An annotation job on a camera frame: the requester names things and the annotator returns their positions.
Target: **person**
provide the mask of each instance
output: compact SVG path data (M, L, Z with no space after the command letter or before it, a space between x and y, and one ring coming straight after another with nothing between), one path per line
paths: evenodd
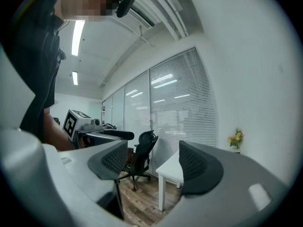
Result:
M66 58L60 49L59 28L66 20L100 21L118 3L119 0L36 0L3 43L12 65L35 94L20 128L58 151L73 149L50 115L56 76L61 60Z

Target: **chair backrest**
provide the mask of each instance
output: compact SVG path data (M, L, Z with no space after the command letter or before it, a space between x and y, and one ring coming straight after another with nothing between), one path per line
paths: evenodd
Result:
M147 131L139 136L139 144L136 148L130 172L132 174L140 174L144 171L145 161L148 159L149 154L156 144L158 136L155 136L153 131Z

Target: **black mesh chair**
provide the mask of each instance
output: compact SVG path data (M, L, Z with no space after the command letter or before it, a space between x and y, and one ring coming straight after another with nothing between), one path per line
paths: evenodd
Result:
M148 180L151 179L150 175L145 175L144 172L149 169L150 159L149 159L149 153L154 147L158 140L158 136L155 136L153 131L146 131L142 133L139 136L139 144L135 145L136 153L134 155L133 161L131 164L125 165L123 170L124 172L127 172L128 174L120 177L119 180L127 177L133 178L134 187L132 188L132 191L136 191L135 186L135 176L144 176L147 177Z

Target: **desk leg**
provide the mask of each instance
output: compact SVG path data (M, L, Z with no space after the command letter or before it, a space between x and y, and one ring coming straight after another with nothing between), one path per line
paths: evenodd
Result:
M164 210L166 179L159 174L159 210Z

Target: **potted flower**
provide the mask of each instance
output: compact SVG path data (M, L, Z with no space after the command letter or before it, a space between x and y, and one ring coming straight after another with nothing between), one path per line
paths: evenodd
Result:
M243 142L243 133L242 133L242 131L237 128L235 135L229 137L227 139L227 141L230 144L229 145L230 147L235 146L236 149L239 149L241 143Z

